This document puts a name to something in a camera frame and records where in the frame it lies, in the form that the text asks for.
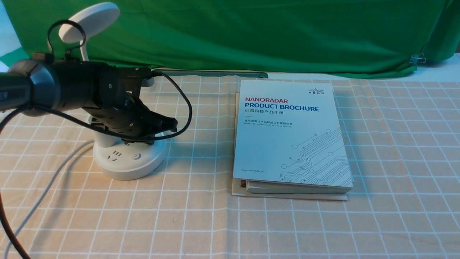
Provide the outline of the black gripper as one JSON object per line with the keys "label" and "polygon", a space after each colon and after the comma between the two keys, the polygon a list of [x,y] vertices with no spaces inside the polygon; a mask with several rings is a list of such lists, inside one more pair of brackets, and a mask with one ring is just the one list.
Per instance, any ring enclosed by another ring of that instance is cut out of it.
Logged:
{"label": "black gripper", "polygon": [[94,93],[88,113],[92,123],[102,125],[101,133],[122,141],[159,141],[178,135],[177,119],[152,112],[135,92],[125,88],[118,69],[101,72]]}

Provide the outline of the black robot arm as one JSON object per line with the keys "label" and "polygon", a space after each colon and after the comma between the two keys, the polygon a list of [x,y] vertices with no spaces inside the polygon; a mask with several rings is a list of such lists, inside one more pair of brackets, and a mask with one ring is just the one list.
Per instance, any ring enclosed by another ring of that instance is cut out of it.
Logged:
{"label": "black robot arm", "polygon": [[125,142],[153,144],[181,134],[177,119],[151,111],[139,98],[143,80],[158,75],[37,53],[1,73],[1,111],[13,110],[6,122],[18,113],[54,114]]}

